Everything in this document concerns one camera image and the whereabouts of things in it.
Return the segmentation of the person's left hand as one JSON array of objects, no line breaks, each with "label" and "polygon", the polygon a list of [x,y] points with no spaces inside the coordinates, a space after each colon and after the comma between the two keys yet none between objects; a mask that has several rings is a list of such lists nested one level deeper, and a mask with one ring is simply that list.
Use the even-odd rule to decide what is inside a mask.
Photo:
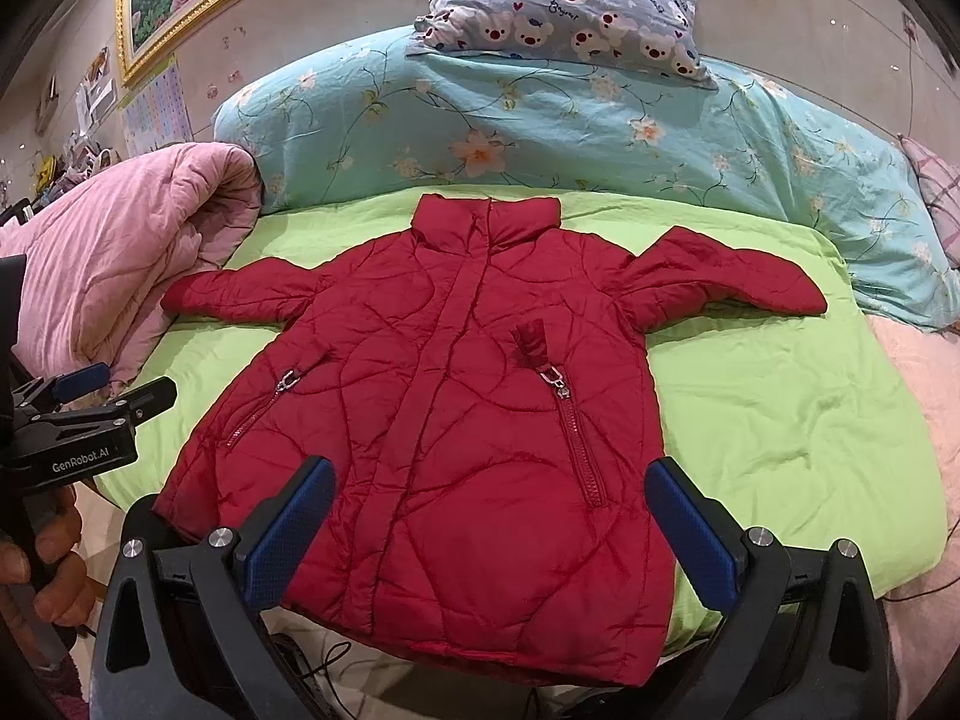
[{"label": "person's left hand", "polygon": [[[32,602],[36,616],[43,622],[78,628],[93,611],[96,596],[88,583],[86,564],[75,551],[82,538],[82,516],[76,509],[73,486],[55,489],[55,517],[36,536],[36,553],[44,566],[52,567],[52,580]],[[8,539],[2,541],[2,616],[14,637],[26,639],[29,624],[16,606],[10,589],[31,582],[28,556]]]}]

